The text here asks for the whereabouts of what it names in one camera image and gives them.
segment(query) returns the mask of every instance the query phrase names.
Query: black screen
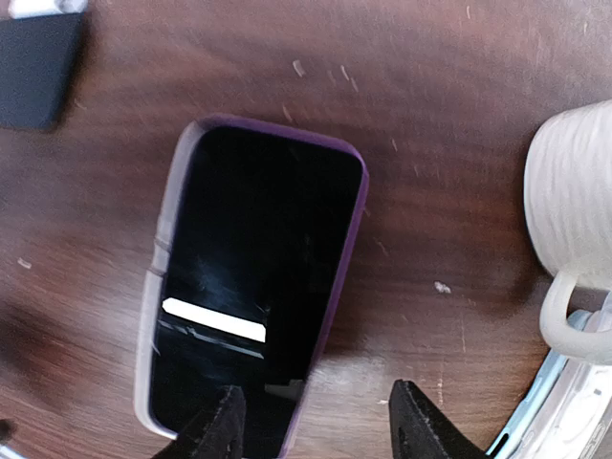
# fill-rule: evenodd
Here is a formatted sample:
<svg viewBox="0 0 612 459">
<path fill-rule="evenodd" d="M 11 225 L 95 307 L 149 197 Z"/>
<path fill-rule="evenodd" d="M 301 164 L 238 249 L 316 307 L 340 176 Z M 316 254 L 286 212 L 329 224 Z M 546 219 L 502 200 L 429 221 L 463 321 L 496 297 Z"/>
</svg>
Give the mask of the black screen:
<svg viewBox="0 0 612 459">
<path fill-rule="evenodd" d="M 162 426 L 180 432 L 215 388 L 239 385 L 245 457 L 277 457 L 308 377 L 362 172 L 350 154 L 239 128 L 219 127 L 200 140 L 157 321 L 151 411 Z M 179 306 L 207 319 L 181 316 Z M 210 321 L 219 317 L 229 321 Z"/>
</svg>

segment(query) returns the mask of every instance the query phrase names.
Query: black pad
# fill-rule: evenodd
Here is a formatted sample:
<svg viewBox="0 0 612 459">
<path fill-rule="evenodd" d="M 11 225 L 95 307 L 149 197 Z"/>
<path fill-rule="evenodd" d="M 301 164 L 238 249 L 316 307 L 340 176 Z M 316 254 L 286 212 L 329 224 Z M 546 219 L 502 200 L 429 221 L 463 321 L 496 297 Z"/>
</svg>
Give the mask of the black pad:
<svg viewBox="0 0 612 459">
<path fill-rule="evenodd" d="M 45 129 L 64 100 L 83 13 L 0 21 L 0 126 Z"/>
</svg>

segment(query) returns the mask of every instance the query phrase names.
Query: dark wood surface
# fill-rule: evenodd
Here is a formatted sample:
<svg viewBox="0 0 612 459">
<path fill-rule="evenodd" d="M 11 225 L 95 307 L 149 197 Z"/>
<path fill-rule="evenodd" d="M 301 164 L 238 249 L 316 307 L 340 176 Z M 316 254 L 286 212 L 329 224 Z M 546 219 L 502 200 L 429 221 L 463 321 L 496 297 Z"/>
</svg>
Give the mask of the dark wood surface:
<svg viewBox="0 0 612 459">
<path fill-rule="evenodd" d="M 0 416 L 19 427 L 14 446 L 77 459 L 164 445 L 132 409 L 142 281 L 177 137 L 226 112 L 345 139 L 371 174 L 291 457 L 390 458 L 382 401 L 398 378 L 486 447 L 547 351 L 527 147 L 555 113 L 612 97 L 612 7 L 98 0 L 89 21 L 58 128 L 0 130 Z M 612 457 L 609 437 L 597 457 Z"/>
</svg>

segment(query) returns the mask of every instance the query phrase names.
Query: purple phone case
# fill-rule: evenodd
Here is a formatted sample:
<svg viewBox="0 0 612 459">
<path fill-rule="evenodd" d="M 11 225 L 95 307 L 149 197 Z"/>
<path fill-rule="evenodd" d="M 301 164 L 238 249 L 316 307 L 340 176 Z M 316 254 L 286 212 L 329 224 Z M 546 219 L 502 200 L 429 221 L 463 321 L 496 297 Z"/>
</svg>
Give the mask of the purple phone case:
<svg viewBox="0 0 612 459">
<path fill-rule="evenodd" d="M 340 292 L 344 283 L 346 271 L 348 269 L 351 252 L 355 246 L 357 231 L 368 189 L 369 177 L 361 155 L 351 144 L 339 139 L 294 129 L 292 127 L 229 115 L 213 115 L 204 120 L 194 121 L 185 129 L 177 144 L 172 166 L 170 167 L 165 188 L 164 201 L 162 203 L 162 211 L 158 220 L 153 261 L 144 282 L 134 393 L 134 406 L 139 420 L 150 430 L 167 438 L 175 438 L 176 433 L 159 426 L 151 418 L 149 413 L 150 366 L 157 308 L 159 306 L 163 278 L 167 270 L 167 264 L 171 252 L 171 244 L 174 238 L 174 230 L 181 203 L 183 186 L 191 164 L 191 156 L 195 151 L 198 141 L 208 131 L 222 126 L 237 127 L 279 138 L 319 145 L 337 150 L 340 153 L 352 155 L 361 163 L 361 184 L 355 202 L 355 207 L 353 209 L 351 223 L 346 234 L 346 239 L 344 240 L 344 248 L 339 260 L 336 277 L 332 286 L 332 292 L 327 303 L 327 310 L 319 331 L 317 345 L 311 359 L 309 377 L 314 365 L 317 363 L 321 357 L 321 354 L 323 353 L 325 342 L 327 341 L 327 337 L 332 326 L 334 314 L 336 313 L 336 308 L 338 306 Z M 290 422 L 289 428 L 287 429 L 283 447 L 278 456 L 279 458 L 285 457 L 293 444 L 295 438 L 295 427 L 301 414 L 303 400 L 306 397 L 308 387 L 309 383 L 307 380 L 304 387 L 304 393 L 302 394 L 302 397 L 295 408 L 293 418 Z"/>
</svg>

